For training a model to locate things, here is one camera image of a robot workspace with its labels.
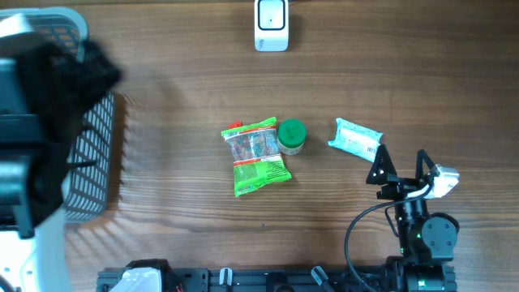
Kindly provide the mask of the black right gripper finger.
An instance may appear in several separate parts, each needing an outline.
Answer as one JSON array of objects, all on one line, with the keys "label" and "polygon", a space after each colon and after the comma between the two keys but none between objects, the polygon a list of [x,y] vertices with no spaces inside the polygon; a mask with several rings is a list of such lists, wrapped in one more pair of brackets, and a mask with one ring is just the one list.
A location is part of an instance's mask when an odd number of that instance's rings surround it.
[{"label": "black right gripper finger", "polygon": [[431,170],[435,163],[428,156],[427,152],[424,149],[420,149],[417,152],[417,161],[416,161],[416,170],[415,170],[415,178],[419,180],[424,175],[423,165],[426,165],[429,170]]},{"label": "black right gripper finger", "polygon": [[375,160],[367,175],[366,184],[385,185],[397,181],[397,171],[385,144],[381,144],[376,151]]}]

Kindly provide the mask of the teal tissue pack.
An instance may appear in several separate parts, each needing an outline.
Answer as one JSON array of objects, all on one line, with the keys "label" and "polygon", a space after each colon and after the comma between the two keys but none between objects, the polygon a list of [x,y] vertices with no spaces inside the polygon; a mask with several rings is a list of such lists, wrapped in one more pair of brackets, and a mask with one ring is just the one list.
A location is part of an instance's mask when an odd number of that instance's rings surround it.
[{"label": "teal tissue pack", "polygon": [[328,141],[328,145],[373,162],[383,133],[343,118],[336,118],[336,122],[335,139]]}]

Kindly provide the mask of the green lid jar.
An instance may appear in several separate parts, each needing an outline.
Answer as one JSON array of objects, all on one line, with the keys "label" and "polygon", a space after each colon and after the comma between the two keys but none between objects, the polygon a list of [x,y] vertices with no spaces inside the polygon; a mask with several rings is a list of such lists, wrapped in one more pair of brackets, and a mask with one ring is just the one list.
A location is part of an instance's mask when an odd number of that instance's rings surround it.
[{"label": "green lid jar", "polygon": [[279,149],[285,155],[295,155],[301,152],[306,138],[307,128],[301,120],[296,118],[282,122],[277,131]]}]

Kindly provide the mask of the green candy bag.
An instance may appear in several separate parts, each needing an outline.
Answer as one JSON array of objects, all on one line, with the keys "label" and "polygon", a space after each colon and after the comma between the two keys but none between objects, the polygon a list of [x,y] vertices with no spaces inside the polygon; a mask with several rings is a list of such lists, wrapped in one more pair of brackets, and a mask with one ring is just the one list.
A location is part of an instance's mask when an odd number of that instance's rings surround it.
[{"label": "green candy bag", "polygon": [[276,117],[224,130],[221,136],[234,158],[236,197],[292,178],[277,144]]}]

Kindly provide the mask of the red coffee stick sachet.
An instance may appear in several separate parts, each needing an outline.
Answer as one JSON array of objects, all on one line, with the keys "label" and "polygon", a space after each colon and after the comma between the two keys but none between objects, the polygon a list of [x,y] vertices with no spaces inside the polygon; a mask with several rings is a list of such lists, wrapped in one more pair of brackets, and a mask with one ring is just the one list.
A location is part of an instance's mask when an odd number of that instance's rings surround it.
[{"label": "red coffee stick sachet", "polygon": [[237,128],[237,127],[241,127],[242,126],[242,121],[238,120],[236,122],[233,122],[231,123],[228,128],[229,129],[234,129],[234,128]]}]

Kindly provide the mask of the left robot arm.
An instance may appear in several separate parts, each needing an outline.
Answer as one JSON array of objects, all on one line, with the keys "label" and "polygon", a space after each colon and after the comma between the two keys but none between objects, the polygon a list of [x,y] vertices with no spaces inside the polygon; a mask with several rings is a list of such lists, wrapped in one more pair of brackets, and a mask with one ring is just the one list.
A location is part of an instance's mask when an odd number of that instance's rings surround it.
[{"label": "left robot arm", "polygon": [[68,291],[63,183],[84,115],[121,79],[95,41],[78,58],[16,13],[1,22],[1,288]]}]

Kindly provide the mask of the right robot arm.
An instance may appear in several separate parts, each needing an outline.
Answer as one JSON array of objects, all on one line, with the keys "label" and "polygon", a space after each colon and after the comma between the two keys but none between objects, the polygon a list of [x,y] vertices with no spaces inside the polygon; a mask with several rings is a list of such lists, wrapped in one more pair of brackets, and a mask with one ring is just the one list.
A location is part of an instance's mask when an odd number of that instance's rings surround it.
[{"label": "right robot arm", "polygon": [[398,237],[401,254],[389,256],[375,287],[381,291],[438,291],[458,289],[453,261],[459,222],[447,213],[430,213],[427,201],[446,196],[460,174],[436,164],[424,150],[417,153],[415,176],[403,178],[385,145],[376,151],[367,183],[381,186],[379,200],[388,200],[395,211],[390,223]]}]

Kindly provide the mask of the white barcode scanner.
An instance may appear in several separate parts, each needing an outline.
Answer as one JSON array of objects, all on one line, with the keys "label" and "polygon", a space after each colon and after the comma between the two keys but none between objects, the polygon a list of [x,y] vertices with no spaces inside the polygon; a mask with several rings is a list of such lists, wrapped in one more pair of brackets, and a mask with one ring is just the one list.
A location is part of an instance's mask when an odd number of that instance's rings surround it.
[{"label": "white barcode scanner", "polygon": [[289,3],[287,0],[255,0],[255,49],[283,52],[289,46]]}]

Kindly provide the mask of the grey plastic basket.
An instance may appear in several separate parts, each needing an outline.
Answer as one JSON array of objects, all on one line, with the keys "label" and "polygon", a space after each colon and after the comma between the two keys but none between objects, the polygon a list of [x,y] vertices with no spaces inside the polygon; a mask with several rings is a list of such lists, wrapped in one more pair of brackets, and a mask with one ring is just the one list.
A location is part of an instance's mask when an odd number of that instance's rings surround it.
[{"label": "grey plastic basket", "polygon": [[[1,19],[18,14],[80,62],[92,58],[93,49],[84,44],[89,36],[88,25],[77,11],[65,7],[6,9],[1,11]],[[65,181],[63,208],[67,222],[91,221],[107,208],[115,110],[114,94],[108,91],[83,117],[87,130],[72,144],[68,161],[89,165],[71,170]]]}]

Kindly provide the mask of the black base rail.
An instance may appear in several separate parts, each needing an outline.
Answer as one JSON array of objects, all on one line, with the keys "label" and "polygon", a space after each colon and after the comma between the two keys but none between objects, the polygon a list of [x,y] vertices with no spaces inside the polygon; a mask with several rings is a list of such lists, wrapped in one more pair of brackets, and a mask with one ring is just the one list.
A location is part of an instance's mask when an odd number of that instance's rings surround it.
[{"label": "black base rail", "polygon": [[299,270],[234,270],[222,268],[106,269],[98,273],[97,291],[438,291],[458,290],[454,268],[398,264],[366,266],[358,276],[349,269],[320,266]]}]

